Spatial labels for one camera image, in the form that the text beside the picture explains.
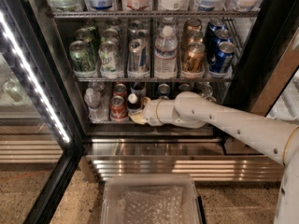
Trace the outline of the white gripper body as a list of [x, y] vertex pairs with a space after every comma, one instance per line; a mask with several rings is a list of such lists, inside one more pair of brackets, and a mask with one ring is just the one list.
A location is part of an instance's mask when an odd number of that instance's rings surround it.
[[157, 115], [160, 99], [148, 102], [143, 109], [143, 118], [150, 126], [162, 126], [162, 122]]

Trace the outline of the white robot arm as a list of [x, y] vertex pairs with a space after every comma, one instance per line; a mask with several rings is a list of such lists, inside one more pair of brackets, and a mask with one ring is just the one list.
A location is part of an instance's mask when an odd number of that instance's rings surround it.
[[133, 122], [151, 126], [172, 124], [200, 128], [209, 123], [285, 166], [274, 224], [299, 223], [299, 126], [214, 104], [185, 91], [173, 100], [148, 99], [130, 115]]

